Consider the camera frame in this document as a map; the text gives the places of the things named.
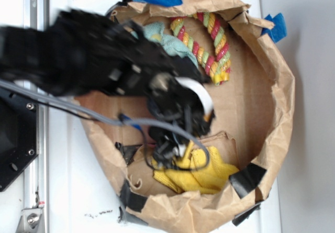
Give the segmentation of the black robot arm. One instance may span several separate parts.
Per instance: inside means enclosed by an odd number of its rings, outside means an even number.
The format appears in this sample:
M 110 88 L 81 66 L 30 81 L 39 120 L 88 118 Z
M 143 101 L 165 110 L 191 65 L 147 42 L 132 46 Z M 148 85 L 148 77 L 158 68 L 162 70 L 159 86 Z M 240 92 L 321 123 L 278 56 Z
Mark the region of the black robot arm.
M 15 80 L 53 96 L 145 96 L 155 117 L 153 158 L 166 169 L 177 169 L 186 145 L 209 133 L 215 115 L 204 88 L 209 78 L 190 58 L 168 54 L 132 20 L 119 24 L 80 10 L 60 12 L 44 31 L 1 28 L 1 81 Z

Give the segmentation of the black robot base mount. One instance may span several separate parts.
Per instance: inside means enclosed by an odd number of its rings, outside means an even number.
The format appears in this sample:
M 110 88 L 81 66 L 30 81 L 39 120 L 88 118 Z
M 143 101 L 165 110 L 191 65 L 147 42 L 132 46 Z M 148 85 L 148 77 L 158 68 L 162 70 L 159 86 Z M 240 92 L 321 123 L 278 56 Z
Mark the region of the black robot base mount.
M 1 192 L 37 157 L 38 104 L 1 89 Z

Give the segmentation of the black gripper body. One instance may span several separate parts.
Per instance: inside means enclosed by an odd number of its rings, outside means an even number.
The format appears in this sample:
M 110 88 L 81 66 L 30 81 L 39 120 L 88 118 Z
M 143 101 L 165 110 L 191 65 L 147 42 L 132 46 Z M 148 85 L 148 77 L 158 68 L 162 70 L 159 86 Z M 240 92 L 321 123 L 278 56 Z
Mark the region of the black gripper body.
M 149 135 L 157 142 L 153 153 L 158 163 L 156 168 L 181 170 L 176 162 L 184 157 L 191 139 L 175 128 L 201 137 L 210 132 L 215 116 L 213 101 L 203 86 L 207 79 L 189 58 L 170 56 L 156 42 L 146 38 L 123 41 L 122 51 L 127 62 L 122 77 L 124 94 L 146 96 L 150 114 L 172 126 L 171 129 L 150 126 Z

